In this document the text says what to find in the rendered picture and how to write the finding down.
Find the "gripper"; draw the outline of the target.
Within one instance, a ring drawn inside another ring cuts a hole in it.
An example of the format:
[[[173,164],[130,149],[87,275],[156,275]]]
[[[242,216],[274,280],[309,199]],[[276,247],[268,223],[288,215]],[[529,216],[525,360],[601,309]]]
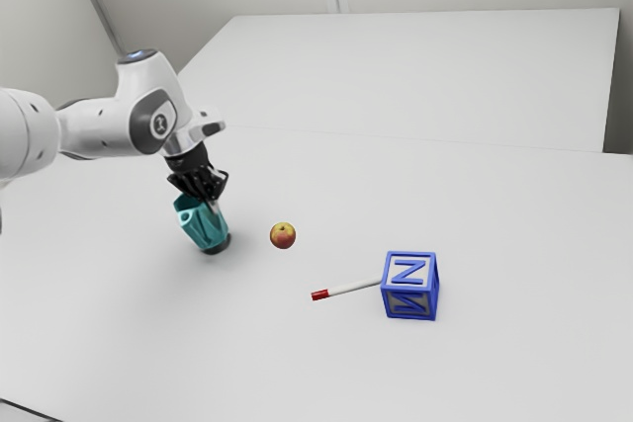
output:
[[[175,188],[190,198],[206,202],[211,213],[221,213],[217,199],[226,187],[228,172],[211,164],[204,143],[181,155],[166,157],[165,161],[171,170],[167,180]]]

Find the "teal faceted mug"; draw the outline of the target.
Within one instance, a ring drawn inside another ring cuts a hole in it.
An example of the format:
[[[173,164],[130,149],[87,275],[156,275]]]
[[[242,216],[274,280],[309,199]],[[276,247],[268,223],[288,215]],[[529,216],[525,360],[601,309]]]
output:
[[[231,236],[222,212],[210,212],[206,202],[181,194],[173,203],[181,229],[206,254],[223,252]]]

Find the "red yellow apple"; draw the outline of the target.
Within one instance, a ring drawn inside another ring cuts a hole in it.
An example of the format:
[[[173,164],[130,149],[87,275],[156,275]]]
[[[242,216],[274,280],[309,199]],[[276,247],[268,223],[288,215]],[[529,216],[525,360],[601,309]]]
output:
[[[272,226],[269,233],[270,242],[278,249],[289,249],[296,241],[295,227],[289,222],[278,222]]]

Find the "white pen with red cap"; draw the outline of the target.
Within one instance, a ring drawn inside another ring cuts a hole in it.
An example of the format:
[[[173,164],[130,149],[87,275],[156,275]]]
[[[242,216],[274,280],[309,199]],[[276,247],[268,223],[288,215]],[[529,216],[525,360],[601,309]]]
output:
[[[351,292],[371,288],[378,286],[381,283],[379,279],[368,279],[362,280],[354,283],[344,284],[340,286],[330,287],[327,289],[322,289],[318,291],[314,291],[311,293],[311,298],[313,301],[318,301],[322,299],[326,299],[329,297],[348,294]]]

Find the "blue letter block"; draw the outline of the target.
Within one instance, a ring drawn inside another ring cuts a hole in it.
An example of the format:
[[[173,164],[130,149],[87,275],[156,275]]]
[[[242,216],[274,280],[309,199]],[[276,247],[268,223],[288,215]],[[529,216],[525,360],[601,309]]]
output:
[[[436,318],[440,280],[434,252],[389,251],[380,291],[390,318]]]

